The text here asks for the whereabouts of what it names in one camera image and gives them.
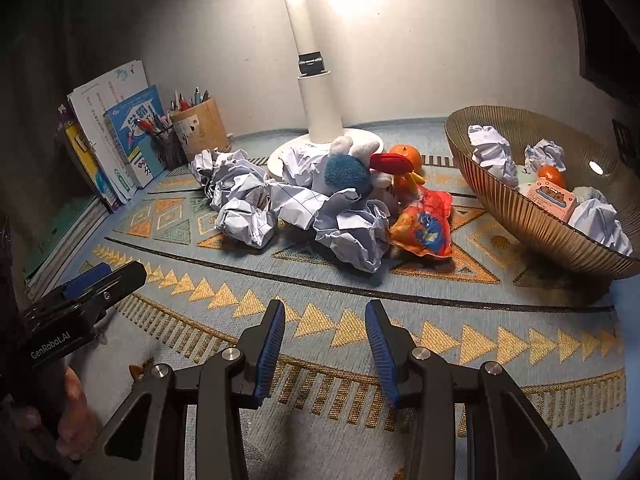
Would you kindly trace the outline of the person left hand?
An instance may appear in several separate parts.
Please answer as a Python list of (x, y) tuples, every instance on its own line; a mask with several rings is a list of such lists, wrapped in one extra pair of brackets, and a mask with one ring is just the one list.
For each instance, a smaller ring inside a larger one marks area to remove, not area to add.
[(99, 433), (96, 414), (90, 408), (81, 381), (69, 367), (64, 368), (65, 410), (58, 422), (55, 451), (38, 436), (40, 415), (35, 408), (14, 408), (12, 419), (21, 441), (40, 460), (54, 463), (59, 457), (80, 460), (92, 447)]

